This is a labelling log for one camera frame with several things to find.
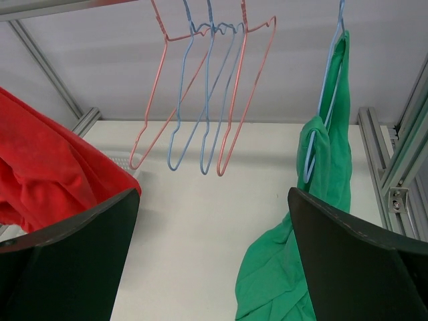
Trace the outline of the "blue hanger with grey top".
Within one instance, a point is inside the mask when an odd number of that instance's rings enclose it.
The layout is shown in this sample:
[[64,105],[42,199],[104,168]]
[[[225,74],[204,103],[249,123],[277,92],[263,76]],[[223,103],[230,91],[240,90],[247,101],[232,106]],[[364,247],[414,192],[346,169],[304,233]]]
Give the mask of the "blue hanger with grey top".
[[209,102],[209,98],[208,98],[208,83],[209,83],[209,60],[211,57],[211,52],[213,49],[213,44],[215,41],[215,36],[216,34],[219,32],[221,35],[225,35],[225,32],[227,29],[233,29],[234,26],[221,22],[219,24],[215,24],[214,22],[214,17],[213,17],[213,6],[211,1],[207,1],[207,12],[208,12],[208,23],[202,23],[200,24],[198,27],[195,26],[195,23],[193,21],[192,15],[191,15],[191,10],[189,7],[189,4],[187,1],[183,1],[183,4],[185,6],[185,12],[187,15],[187,20],[189,23],[189,31],[190,31],[190,41],[189,44],[184,52],[183,55],[183,60],[182,60],[182,64],[181,64],[181,77],[180,77],[180,81],[179,81],[179,93],[178,93],[178,98],[177,98],[177,106],[175,108],[176,111],[176,117],[177,117],[177,125],[175,127],[175,129],[172,131],[171,133],[171,137],[170,137],[170,142],[169,142],[169,149],[167,151],[167,166],[171,171],[176,171],[181,162],[183,161],[183,158],[185,156],[185,153],[188,149],[188,146],[193,138],[193,134],[190,134],[190,137],[188,138],[188,142],[185,145],[185,147],[183,148],[183,151],[181,152],[181,155],[179,156],[177,163],[174,165],[172,163],[172,151],[173,151],[173,144],[175,141],[175,136],[178,133],[178,131],[181,129],[181,104],[183,102],[183,99],[185,97],[185,94],[183,93],[183,82],[184,82],[184,76],[185,76],[185,68],[186,68],[186,63],[187,63],[187,56],[193,46],[194,40],[195,40],[195,36],[197,34],[198,31],[201,30],[202,27],[208,27],[208,31],[209,31],[209,35],[210,35],[210,43],[209,43],[209,47],[207,50],[207,53],[205,55],[205,58],[203,58],[202,64],[205,64],[205,93],[206,93],[206,97],[205,97],[205,107],[203,108],[203,110],[207,107],[208,102]]

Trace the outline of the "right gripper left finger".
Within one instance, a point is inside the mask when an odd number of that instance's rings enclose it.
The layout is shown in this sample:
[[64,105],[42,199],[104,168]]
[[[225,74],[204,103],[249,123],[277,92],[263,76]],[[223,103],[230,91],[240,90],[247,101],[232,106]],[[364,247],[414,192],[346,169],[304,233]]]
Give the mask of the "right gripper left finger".
[[33,233],[1,242],[2,320],[109,320],[138,216],[125,190]]

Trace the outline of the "red tank top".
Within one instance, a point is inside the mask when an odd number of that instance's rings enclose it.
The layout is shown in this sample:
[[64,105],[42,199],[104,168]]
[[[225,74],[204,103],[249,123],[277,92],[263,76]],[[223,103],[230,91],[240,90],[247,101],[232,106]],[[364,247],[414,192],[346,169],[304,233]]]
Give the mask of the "red tank top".
[[31,233],[127,189],[142,192],[98,149],[1,90],[1,224]]

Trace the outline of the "pink wire hanger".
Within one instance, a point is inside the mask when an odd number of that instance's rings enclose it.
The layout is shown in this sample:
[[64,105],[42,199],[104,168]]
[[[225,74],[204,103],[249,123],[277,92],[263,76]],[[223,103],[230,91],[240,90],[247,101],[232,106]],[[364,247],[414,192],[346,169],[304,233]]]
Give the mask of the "pink wire hanger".
[[[163,53],[162,53],[162,56],[161,56],[161,59],[160,59],[160,64],[159,64],[159,67],[158,67],[158,70],[157,70],[157,73],[156,73],[156,77],[154,79],[154,84],[153,84],[153,87],[152,87],[152,91],[150,93],[150,98],[148,100],[148,104],[147,104],[146,111],[145,111],[145,114],[144,114],[144,126],[142,127],[142,129],[140,130],[140,132],[137,134],[136,140],[134,142],[134,146],[133,146],[133,148],[132,148],[132,150],[130,152],[129,165],[130,165],[130,167],[132,169],[139,169],[140,168],[141,164],[146,159],[146,157],[149,155],[150,151],[155,146],[156,142],[158,141],[158,139],[163,134],[164,130],[169,125],[170,121],[173,119],[174,116],[176,116],[176,111],[175,111],[176,107],[175,107],[173,109],[173,111],[171,112],[171,114],[169,115],[169,117],[165,120],[165,122],[164,122],[163,126],[160,128],[158,134],[154,137],[153,141],[148,146],[146,152],[139,158],[139,161],[137,163],[133,163],[134,154],[135,154],[135,152],[136,152],[136,150],[138,148],[138,144],[140,142],[141,136],[144,134],[144,132],[148,128],[148,120],[149,120],[149,116],[150,116],[150,111],[151,111],[152,103],[153,103],[153,100],[154,100],[154,96],[156,94],[156,89],[158,87],[158,81],[160,79],[160,76],[161,76],[161,73],[162,73],[162,70],[163,70],[163,66],[164,66],[164,63],[165,63],[165,59],[166,59],[166,56],[167,56],[167,51],[168,51],[169,44],[171,42],[177,42],[177,41],[181,41],[181,40],[184,40],[184,39],[191,39],[190,38],[190,34],[182,35],[180,37],[170,37],[169,34],[168,34],[168,32],[167,32],[167,29],[166,29],[166,27],[165,27],[165,25],[163,23],[162,17],[160,15],[160,12],[159,12],[158,7],[156,5],[156,1],[151,0],[150,2],[151,2],[151,5],[152,5],[152,8],[154,9],[155,17],[156,17],[156,20],[157,20],[158,25],[160,27],[160,30],[163,33],[164,48],[163,48]],[[201,28],[201,30],[197,32],[196,36],[200,35],[201,37],[204,37],[204,36],[206,36],[208,34],[208,32],[209,32],[208,31],[208,27],[206,27],[205,29]],[[200,71],[200,69],[201,69],[201,67],[203,65],[202,61],[203,61],[203,59],[201,60],[201,62],[199,64],[199,67],[197,68],[195,74],[191,78],[191,81],[189,82],[189,84],[187,86],[187,89],[183,92],[185,94],[185,96],[187,95],[187,92],[189,91],[190,87],[192,86],[194,80],[198,76],[198,73],[199,73],[199,71]]]

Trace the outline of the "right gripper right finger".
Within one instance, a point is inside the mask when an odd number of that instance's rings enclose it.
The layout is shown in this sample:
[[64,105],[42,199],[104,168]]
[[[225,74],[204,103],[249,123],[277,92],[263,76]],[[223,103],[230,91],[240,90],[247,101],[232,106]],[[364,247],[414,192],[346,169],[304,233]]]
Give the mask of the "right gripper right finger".
[[427,243],[298,188],[288,205],[317,320],[427,319]]

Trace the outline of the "pink hanger with green top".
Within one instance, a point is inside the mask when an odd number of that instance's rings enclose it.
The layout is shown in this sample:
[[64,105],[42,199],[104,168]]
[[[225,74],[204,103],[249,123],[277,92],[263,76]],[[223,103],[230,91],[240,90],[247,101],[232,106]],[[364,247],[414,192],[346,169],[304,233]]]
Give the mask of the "pink hanger with green top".
[[[233,150],[235,148],[236,142],[239,138],[239,134],[241,132],[242,126],[245,122],[247,112],[248,112],[249,107],[251,105],[251,101],[253,99],[255,89],[257,88],[259,78],[260,78],[261,73],[263,71],[263,67],[265,66],[265,61],[266,61],[268,54],[270,52],[270,48],[272,46],[272,42],[274,40],[274,36],[276,33],[276,29],[277,29],[277,17],[275,15],[273,15],[272,17],[270,17],[268,20],[264,21],[263,23],[251,27],[249,25],[249,22],[248,22],[247,4],[246,4],[245,0],[241,1],[241,14],[242,14],[242,20],[243,20],[243,26],[244,26],[243,42],[241,45],[238,67],[237,67],[237,74],[236,74],[236,78],[235,78],[235,84],[233,87],[233,93],[231,96],[231,103],[230,103],[230,107],[229,107],[229,116],[227,119],[227,129],[225,131],[225,134],[223,135],[221,148],[219,150],[219,158],[217,160],[216,171],[217,171],[217,175],[219,177],[222,177],[225,174],[225,171],[227,170],[227,166],[229,164],[229,161],[230,161],[231,155],[233,153]],[[246,102],[245,108],[242,111],[241,118],[240,118],[239,122],[238,121],[235,122],[237,124],[235,134],[234,134],[232,139],[229,139],[229,134],[232,130],[233,123],[234,123],[233,115],[234,115],[234,111],[235,111],[237,95],[238,95],[238,92],[240,89],[240,84],[241,83],[243,83],[245,85],[249,84],[248,73],[243,71],[245,55],[246,55],[246,51],[247,51],[247,47],[248,47],[248,40],[249,39],[252,40],[252,37],[250,36],[250,34],[257,33],[260,29],[263,29],[263,28],[271,29],[270,38],[269,38],[269,41],[267,42],[267,46],[264,50],[263,57],[261,59],[257,74],[255,75],[255,78],[253,81],[253,85],[252,85],[251,89],[247,90],[247,93],[248,93],[247,102]]]

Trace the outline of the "blue hanger with black top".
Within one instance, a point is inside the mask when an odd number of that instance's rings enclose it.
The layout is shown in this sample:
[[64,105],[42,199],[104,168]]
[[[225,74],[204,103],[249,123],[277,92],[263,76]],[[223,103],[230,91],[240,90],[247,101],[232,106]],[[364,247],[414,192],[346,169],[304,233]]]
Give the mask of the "blue hanger with black top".
[[[237,57],[235,57],[235,62],[233,63],[233,66],[231,67],[231,71],[229,73],[229,77],[226,81],[226,85],[223,91],[223,102],[222,106],[219,111],[218,121],[217,121],[217,127],[215,129],[215,134],[213,136],[213,142],[210,147],[209,152],[207,152],[207,139],[210,134],[211,128],[211,110],[210,110],[210,103],[212,95],[217,87],[217,83],[221,79],[223,69],[227,65],[227,62],[229,61],[230,53],[233,51],[233,47],[235,46],[235,37],[237,35],[243,34],[243,23],[238,23],[237,25],[234,25],[233,23],[226,23],[224,21],[215,23],[214,16],[213,16],[213,6],[211,1],[207,1],[207,9],[208,9],[208,18],[209,18],[209,27],[210,27],[210,44],[207,54],[207,60],[206,60],[206,67],[205,67],[205,104],[204,104],[204,112],[205,115],[205,122],[206,122],[206,130],[202,138],[201,142],[201,154],[200,154],[200,171],[203,175],[207,175],[215,153],[217,141],[219,138],[221,125],[223,122],[223,113],[225,111],[225,101],[229,90],[229,84],[231,81],[231,77],[234,74],[235,66],[237,64]],[[221,65],[219,66],[218,71],[216,72],[215,78],[213,79],[213,83],[210,83],[211,76],[210,76],[210,65],[211,65],[211,54],[213,53],[213,49],[215,47],[215,40],[217,36],[225,36],[227,34],[230,34],[231,39],[228,45],[228,48],[225,50],[225,55],[223,58],[223,61],[221,62]]]

